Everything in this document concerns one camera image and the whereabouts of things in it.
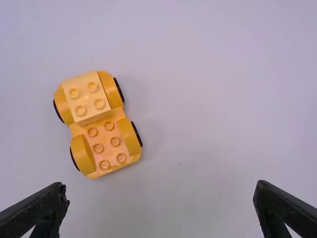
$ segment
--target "white background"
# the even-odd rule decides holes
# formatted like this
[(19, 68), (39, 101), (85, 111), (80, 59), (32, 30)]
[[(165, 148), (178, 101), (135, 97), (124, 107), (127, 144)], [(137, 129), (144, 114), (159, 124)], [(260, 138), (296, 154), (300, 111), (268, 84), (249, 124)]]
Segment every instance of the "white background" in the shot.
[[(54, 181), (60, 235), (263, 237), (265, 179), (317, 206), (314, 0), (2, 1), (0, 210)], [(118, 79), (141, 160), (97, 180), (75, 168), (58, 84)]]

